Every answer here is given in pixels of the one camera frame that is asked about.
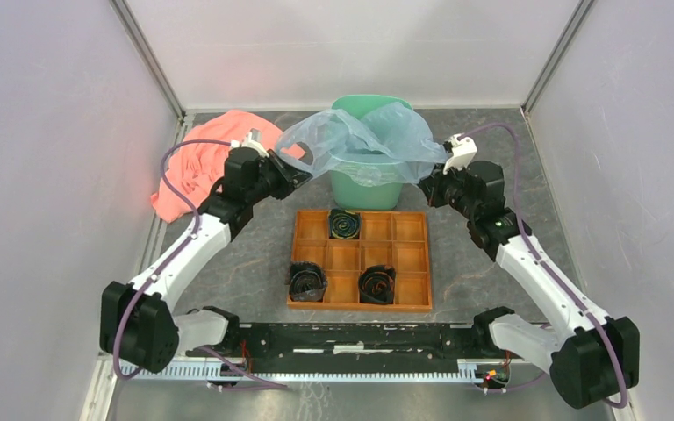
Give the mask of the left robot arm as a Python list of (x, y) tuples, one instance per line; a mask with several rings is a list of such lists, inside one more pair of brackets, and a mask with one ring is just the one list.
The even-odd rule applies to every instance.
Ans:
[(225, 249), (267, 198), (282, 200), (312, 179), (300, 160), (254, 146), (233, 148), (224, 174), (192, 208), (181, 236), (147, 269), (101, 295), (99, 342), (118, 378), (159, 373), (177, 356), (208, 346), (219, 357), (240, 348), (238, 318), (212, 307), (175, 316), (182, 295), (202, 268)]

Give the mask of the green plastic trash bin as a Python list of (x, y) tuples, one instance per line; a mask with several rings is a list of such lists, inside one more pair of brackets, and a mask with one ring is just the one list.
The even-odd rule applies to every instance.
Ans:
[[(400, 103), (408, 110), (412, 109), (412, 106), (402, 98), (378, 94), (342, 96), (332, 103), (331, 108), (344, 110), (352, 117), (360, 119), (390, 103)], [(402, 183), (389, 182), (376, 186), (365, 186), (341, 172), (332, 171), (329, 175), (333, 199), (343, 209), (390, 211), (398, 204)]]

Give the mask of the translucent blue plastic trash bag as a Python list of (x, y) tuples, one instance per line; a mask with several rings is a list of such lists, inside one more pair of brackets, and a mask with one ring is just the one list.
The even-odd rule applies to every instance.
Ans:
[(317, 112), (285, 130), (274, 151), (314, 178), (337, 171), (365, 186), (419, 182), (448, 158), (426, 120), (400, 103), (360, 119)]

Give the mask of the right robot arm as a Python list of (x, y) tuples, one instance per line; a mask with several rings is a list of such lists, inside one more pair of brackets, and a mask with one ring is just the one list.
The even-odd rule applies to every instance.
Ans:
[(505, 270), (540, 309), (549, 327), (537, 327), (498, 307), (474, 318), (474, 351), (493, 358), (513, 353), (539, 368), (572, 408), (602, 401), (629, 404), (639, 382), (640, 331), (590, 300), (549, 258), (528, 224), (507, 206), (500, 165), (437, 166), (418, 183), (432, 207), (448, 206), (467, 220), (474, 244)]

